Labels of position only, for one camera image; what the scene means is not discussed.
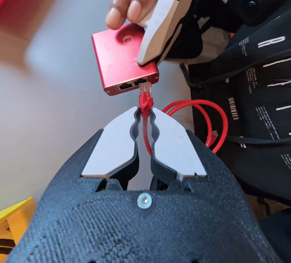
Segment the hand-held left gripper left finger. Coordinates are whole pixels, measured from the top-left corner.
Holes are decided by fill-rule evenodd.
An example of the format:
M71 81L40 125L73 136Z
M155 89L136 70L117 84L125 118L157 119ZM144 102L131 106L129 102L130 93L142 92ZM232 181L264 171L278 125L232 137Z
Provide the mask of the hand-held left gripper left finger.
M119 181L127 190L129 181L139 170L137 137L139 107L132 107L102 129L83 171L82 177Z

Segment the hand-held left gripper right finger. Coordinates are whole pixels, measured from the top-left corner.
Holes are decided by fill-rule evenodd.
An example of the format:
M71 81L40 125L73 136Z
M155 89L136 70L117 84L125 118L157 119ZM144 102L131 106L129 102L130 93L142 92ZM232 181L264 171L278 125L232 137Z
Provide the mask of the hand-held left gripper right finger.
M157 108L150 114L152 126L151 171L166 185L183 182L195 176L205 178L207 172L185 130L171 116Z

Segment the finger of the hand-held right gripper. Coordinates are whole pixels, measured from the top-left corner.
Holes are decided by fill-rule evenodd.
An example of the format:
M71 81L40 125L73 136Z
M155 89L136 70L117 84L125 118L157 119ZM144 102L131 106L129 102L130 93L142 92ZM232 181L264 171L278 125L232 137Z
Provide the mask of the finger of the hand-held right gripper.
M170 37L169 41L166 43L165 48L163 49L162 53L156 57L156 65L159 66L161 62L166 58L167 54L169 53L170 49L172 48L173 44L175 43L177 37L180 34L180 31L183 27L183 24L180 23L174 32L174 34Z
M188 12L192 0L158 0L148 21L137 63L144 65L162 55L169 39L175 35L179 22Z

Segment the red ethernet splitter box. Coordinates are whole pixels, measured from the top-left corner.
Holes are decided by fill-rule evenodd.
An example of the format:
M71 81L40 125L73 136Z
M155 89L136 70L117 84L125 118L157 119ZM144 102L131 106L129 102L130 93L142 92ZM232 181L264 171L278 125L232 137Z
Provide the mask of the red ethernet splitter box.
M92 35L102 87L109 96L135 90L141 83L158 82L155 61L143 66L137 63L144 33L144 28L130 23Z

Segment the yellow plastic bin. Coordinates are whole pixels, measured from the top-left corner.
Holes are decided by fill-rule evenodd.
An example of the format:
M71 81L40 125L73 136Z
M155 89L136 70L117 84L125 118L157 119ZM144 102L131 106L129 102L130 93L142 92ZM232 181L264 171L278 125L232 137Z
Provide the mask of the yellow plastic bin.
M27 230L36 204L33 197L0 212L0 262L5 262Z

